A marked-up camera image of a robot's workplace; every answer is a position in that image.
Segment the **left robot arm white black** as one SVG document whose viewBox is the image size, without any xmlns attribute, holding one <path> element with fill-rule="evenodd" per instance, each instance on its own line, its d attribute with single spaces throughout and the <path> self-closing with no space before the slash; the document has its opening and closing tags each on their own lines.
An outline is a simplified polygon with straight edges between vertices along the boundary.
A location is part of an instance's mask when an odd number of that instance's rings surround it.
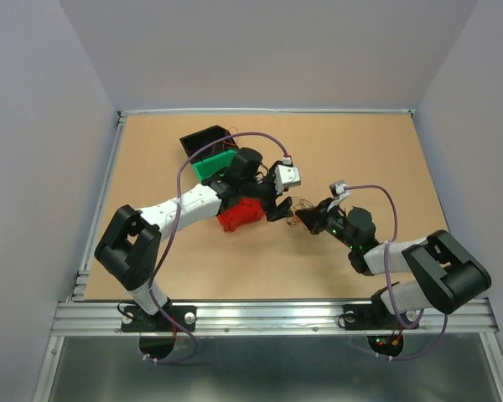
<svg viewBox="0 0 503 402">
<path fill-rule="evenodd" d="M 150 329 L 169 323 L 169 298 L 153 279 L 162 243 L 172 245 L 178 231 L 221 215 L 244 198 L 259 201 L 270 221 L 291 216 L 291 198 L 277 199 L 300 185 L 300 171 L 289 156 L 276 161 L 265 176 L 259 173 L 261 164 L 262 155 L 245 147 L 188 192 L 142 209 L 126 204 L 114 213 L 94 256 L 142 309 L 140 318 Z"/>
</svg>

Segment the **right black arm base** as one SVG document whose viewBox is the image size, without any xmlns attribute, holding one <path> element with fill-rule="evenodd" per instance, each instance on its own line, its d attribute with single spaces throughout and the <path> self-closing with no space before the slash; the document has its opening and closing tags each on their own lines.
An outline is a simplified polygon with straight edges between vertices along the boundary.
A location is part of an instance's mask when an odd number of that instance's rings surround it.
<svg viewBox="0 0 503 402">
<path fill-rule="evenodd" d="M 339 327 L 347 331 L 393 330 L 399 321 L 385 307 L 374 304 L 344 304 L 337 317 Z"/>
</svg>

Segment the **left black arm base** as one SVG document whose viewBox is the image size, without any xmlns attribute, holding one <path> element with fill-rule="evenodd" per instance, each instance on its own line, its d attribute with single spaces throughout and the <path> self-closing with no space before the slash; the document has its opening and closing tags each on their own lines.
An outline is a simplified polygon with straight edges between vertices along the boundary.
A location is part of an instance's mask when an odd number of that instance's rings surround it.
<svg viewBox="0 0 503 402">
<path fill-rule="evenodd" d="M 171 305 L 163 308 L 179 325 L 190 332 L 195 330 L 197 308 L 192 305 Z M 171 323 L 160 312 L 148 315 L 136 304 L 119 303 L 117 311 L 122 316 L 122 332 L 180 332 L 180 329 Z"/>
</svg>

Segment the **black plastic bin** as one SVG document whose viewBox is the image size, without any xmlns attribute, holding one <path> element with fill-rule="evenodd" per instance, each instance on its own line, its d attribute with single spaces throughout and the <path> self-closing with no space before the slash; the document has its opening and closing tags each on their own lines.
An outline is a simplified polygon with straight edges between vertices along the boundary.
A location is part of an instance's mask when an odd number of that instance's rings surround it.
<svg viewBox="0 0 503 402">
<path fill-rule="evenodd" d="M 216 155 L 221 152 L 228 150 L 237 150 L 238 146 L 236 144 L 236 141 L 234 139 L 228 138 L 229 135 L 230 132 L 227 129 L 222 126 L 215 125 L 181 137 L 179 141 L 186 155 L 188 157 L 191 157 L 202 147 L 212 143 L 214 140 L 222 138 L 222 142 L 217 142 L 216 144 L 211 145 L 208 149 L 206 149 L 196 157 L 196 159 L 202 160 L 211 155 Z"/>
</svg>

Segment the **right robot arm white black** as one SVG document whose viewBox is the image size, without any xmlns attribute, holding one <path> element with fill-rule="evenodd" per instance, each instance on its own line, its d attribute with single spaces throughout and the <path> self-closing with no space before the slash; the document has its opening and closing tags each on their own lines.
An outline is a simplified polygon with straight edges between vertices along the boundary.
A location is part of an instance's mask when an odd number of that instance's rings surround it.
<svg viewBox="0 0 503 402">
<path fill-rule="evenodd" d="M 295 214 L 310 234 L 327 232 L 347 246 L 356 272 L 385 276 L 386 287 L 371 297 L 369 306 L 369 317 L 377 326 L 387 327 L 397 320 L 413 329 L 424 310 L 451 314 L 491 287 L 489 272 L 448 231 L 381 243 L 368 210 L 354 207 L 346 212 L 332 207 L 332 202 L 327 198 Z"/>
</svg>

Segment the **red plastic bin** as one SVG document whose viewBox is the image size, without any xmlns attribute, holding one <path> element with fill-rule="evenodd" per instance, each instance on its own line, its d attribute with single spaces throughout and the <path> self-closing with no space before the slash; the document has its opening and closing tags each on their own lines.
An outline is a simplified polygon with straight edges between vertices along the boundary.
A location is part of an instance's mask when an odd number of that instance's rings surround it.
<svg viewBox="0 0 503 402">
<path fill-rule="evenodd" d="M 258 199 L 243 198 L 239 204 L 217 216 L 225 232 L 234 232 L 237 228 L 259 221 L 264 216 Z"/>
</svg>

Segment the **green plastic bin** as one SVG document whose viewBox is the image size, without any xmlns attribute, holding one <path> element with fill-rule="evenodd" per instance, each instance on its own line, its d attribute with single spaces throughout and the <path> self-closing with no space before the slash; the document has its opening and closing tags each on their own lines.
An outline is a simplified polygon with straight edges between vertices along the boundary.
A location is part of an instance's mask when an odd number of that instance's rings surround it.
<svg viewBox="0 0 503 402">
<path fill-rule="evenodd" d="M 219 172 L 222 168 L 229 167 L 235 155 L 236 150 L 228 150 L 195 162 L 192 167 L 198 179 L 203 181 Z"/>
</svg>

